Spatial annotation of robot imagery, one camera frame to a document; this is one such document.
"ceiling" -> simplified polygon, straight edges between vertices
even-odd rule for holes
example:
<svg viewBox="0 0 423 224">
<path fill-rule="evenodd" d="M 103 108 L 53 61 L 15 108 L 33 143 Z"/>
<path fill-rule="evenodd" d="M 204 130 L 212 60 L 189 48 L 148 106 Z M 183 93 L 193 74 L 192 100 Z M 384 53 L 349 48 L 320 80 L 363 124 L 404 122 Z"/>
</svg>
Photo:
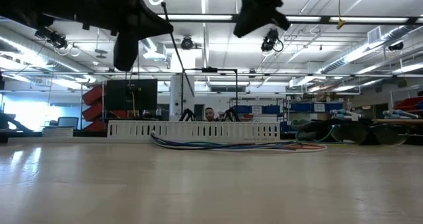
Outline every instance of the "ceiling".
<svg viewBox="0 0 423 224">
<path fill-rule="evenodd" d="M 148 0 L 144 0 L 147 6 L 155 13 L 163 14 L 160 6 L 153 6 Z M 423 0 L 341 0 L 341 15 L 354 16 L 378 16 L 378 17 L 418 17 L 423 11 L 416 7 Z M 208 0 L 206 8 L 202 8 L 202 0 L 165 0 L 170 14 L 201 14 L 206 11 L 211 14 L 235 14 L 241 8 L 241 0 Z M 338 0 L 283 0 L 284 6 L 279 11 L 289 15 L 337 15 Z M 2 20 L 0 26 L 6 27 L 17 34 L 28 38 L 40 45 L 44 44 L 34 36 L 34 31 L 30 28 L 16 24 L 15 22 Z M 204 47 L 204 25 L 195 22 L 173 23 L 174 35 L 179 43 L 184 36 L 191 36 L 192 40 L 200 47 Z M 266 73 L 314 73 L 311 65 L 322 64 L 330 58 L 337 56 L 350 46 L 367 40 L 367 33 L 375 28 L 372 25 L 346 25 L 340 30 L 335 25 L 304 25 L 293 24 L 291 28 L 284 32 L 278 28 L 279 35 L 284 42 L 285 48 L 282 53 L 276 53 L 265 58 L 261 52 L 263 37 L 274 25 L 268 25 L 246 35 L 237 38 L 232 34 L 234 24 L 232 23 L 207 23 L 206 36 L 208 36 L 208 48 L 210 56 L 208 65 L 218 68 L 237 68 L 242 72 L 249 69 L 256 69 L 257 72 Z M 68 54 L 66 57 L 72 61 L 83 65 L 91 71 L 108 71 L 113 68 L 113 47 L 115 37 L 107 30 L 99 30 L 91 27 L 90 30 L 83 30 L 78 22 L 56 21 L 52 26 L 60 34 L 66 35 L 69 42 L 74 43 L 81 49 L 77 57 Z M 156 36 L 151 38 L 154 42 L 164 43 L 168 49 L 168 54 L 172 54 L 174 49 L 169 35 Z M 403 52 L 411 50 L 423 42 L 422 31 L 414 32 L 412 36 L 404 39 Z M 95 49 L 102 49 L 108 53 L 105 59 L 98 59 Z M 145 53 L 141 46 L 140 53 Z M 204 66 L 202 49 L 192 50 L 196 56 L 196 67 Z M 386 56 L 392 57 L 402 52 L 387 52 Z M 354 69 L 354 64 L 364 66 L 373 65 L 383 60 L 383 50 L 375 50 L 369 55 L 354 61 L 348 65 Z M 140 71 L 168 71 L 165 62 L 154 62 L 140 58 Z M 272 77 L 267 81 L 288 82 L 291 77 Z"/>
</svg>

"white fence barrier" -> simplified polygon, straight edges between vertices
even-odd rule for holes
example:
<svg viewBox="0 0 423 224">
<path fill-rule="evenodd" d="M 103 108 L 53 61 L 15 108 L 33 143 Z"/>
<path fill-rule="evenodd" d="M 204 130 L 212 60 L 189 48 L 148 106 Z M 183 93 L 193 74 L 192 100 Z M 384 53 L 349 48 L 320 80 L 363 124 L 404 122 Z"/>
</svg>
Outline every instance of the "white fence barrier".
<svg viewBox="0 0 423 224">
<path fill-rule="evenodd" d="M 109 121 L 109 138 L 150 141 L 152 131 L 173 141 L 270 142 L 280 140 L 278 123 Z"/>
</svg>

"wooden floor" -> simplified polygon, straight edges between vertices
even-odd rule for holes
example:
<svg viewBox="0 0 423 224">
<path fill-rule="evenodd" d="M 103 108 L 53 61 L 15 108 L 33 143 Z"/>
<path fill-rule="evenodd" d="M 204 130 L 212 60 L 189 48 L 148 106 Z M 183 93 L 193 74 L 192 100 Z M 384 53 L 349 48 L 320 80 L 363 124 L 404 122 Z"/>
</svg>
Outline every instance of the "wooden floor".
<svg viewBox="0 0 423 224">
<path fill-rule="evenodd" d="M 423 147 L 0 147 L 0 223 L 423 223 Z"/>
</svg>

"man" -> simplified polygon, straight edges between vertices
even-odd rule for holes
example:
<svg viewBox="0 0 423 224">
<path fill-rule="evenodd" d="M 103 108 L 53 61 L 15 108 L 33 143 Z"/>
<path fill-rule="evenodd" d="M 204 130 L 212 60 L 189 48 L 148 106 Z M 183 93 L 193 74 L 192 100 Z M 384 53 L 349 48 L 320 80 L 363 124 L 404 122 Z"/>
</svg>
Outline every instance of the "man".
<svg viewBox="0 0 423 224">
<path fill-rule="evenodd" d="M 204 110 L 204 112 L 206 114 L 206 120 L 207 120 L 207 122 L 218 122 L 219 121 L 218 118 L 214 118 L 213 108 L 206 108 Z"/>
</svg>

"white barrier panel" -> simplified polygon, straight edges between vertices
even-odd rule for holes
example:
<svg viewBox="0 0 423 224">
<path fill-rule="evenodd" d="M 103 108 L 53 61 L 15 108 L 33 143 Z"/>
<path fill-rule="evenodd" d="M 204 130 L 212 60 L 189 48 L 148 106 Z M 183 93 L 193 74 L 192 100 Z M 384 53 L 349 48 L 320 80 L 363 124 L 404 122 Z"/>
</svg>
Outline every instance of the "white barrier panel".
<svg viewBox="0 0 423 224">
<path fill-rule="evenodd" d="M 151 132 L 173 141 L 272 142 L 280 140 L 279 123 L 109 121 L 110 138 L 150 141 Z"/>
</svg>

